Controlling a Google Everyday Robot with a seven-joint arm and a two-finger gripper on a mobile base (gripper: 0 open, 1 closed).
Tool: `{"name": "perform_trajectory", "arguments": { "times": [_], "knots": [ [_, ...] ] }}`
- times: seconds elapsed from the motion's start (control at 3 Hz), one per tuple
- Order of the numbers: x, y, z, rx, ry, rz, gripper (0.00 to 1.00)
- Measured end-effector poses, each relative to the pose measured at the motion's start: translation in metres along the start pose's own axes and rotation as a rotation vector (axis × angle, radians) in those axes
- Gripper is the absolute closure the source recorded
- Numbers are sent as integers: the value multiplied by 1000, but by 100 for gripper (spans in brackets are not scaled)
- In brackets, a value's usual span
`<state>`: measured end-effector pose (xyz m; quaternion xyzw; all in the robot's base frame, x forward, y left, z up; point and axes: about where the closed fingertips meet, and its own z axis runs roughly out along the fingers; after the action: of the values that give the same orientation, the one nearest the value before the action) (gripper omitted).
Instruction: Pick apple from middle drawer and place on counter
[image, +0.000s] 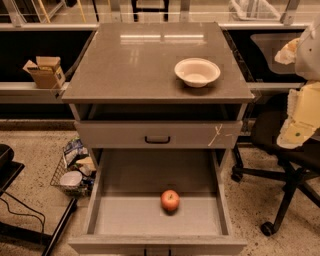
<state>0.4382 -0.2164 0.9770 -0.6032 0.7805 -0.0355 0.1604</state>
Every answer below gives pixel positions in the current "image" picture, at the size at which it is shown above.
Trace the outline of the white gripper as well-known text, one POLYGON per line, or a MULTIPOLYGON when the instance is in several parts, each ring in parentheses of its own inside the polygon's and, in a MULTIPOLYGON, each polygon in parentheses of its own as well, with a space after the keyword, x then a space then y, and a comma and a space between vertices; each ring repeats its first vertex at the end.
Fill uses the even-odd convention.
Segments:
MULTIPOLYGON (((280 64, 295 62, 299 38, 289 41, 274 57, 280 64)), ((303 145, 320 127, 320 82, 310 81, 288 96, 288 120, 280 129, 277 145, 294 149, 303 145)))

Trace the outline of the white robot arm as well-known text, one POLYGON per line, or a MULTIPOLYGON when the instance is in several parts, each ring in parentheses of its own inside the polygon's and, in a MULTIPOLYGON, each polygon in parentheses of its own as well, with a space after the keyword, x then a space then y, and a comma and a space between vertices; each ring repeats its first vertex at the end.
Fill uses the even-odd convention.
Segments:
POLYGON ((299 38, 289 41, 275 56, 281 64, 295 66, 295 73, 306 80, 300 90, 290 89, 287 119, 277 145, 294 149, 302 146, 320 128, 320 16, 299 38))

